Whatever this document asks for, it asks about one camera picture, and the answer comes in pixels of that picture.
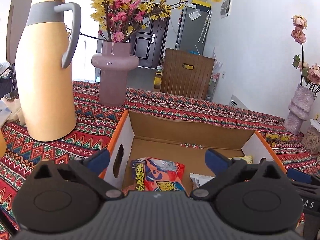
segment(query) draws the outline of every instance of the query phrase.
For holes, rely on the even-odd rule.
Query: chair backrest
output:
[[[167,48],[160,91],[204,100],[213,64],[213,58]]]

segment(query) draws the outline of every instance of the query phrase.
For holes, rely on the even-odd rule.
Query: small box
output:
[[[182,184],[192,190],[190,173],[215,176],[205,165],[204,154],[213,148],[227,158],[251,155],[253,164],[274,159],[286,169],[259,132],[226,128],[203,122],[180,121],[124,111],[111,138],[108,168],[100,174],[106,182],[119,189],[133,184],[131,160],[155,157],[185,165]]]

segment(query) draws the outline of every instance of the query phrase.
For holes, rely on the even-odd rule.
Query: dark brown door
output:
[[[163,54],[168,18],[151,20],[145,30],[131,36],[131,53],[139,59],[139,66],[156,68]]]

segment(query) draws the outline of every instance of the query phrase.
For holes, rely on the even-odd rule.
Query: snack package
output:
[[[214,177],[190,173],[190,179],[193,182],[193,189],[199,188],[200,186],[206,184],[209,180],[212,180],[213,178]]]
[[[181,179],[184,165],[156,158],[141,158],[131,161],[135,190],[168,191],[185,190]]]

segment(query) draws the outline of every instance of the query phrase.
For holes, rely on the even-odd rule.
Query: table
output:
[[[291,135],[283,126],[282,118],[207,101],[169,95],[160,92],[128,89],[122,107],[105,108],[99,104],[99,85],[73,82],[76,128],[61,140],[41,143],[28,136],[19,122],[6,123],[1,131],[7,151],[0,160],[1,209],[13,220],[12,200],[31,173],[44,158],[55,163],[66,163],[75,157],[88,157],[108,146],[124,109],[130,109],[175,120],[207,122],[231,128],[258,130],[264,138],[270,135],[290,135],[286,142],[269,142],[288,168],[318,175],[320,166],[301,144],[303,134]],[[0,239],[9,239],[0,225]]]

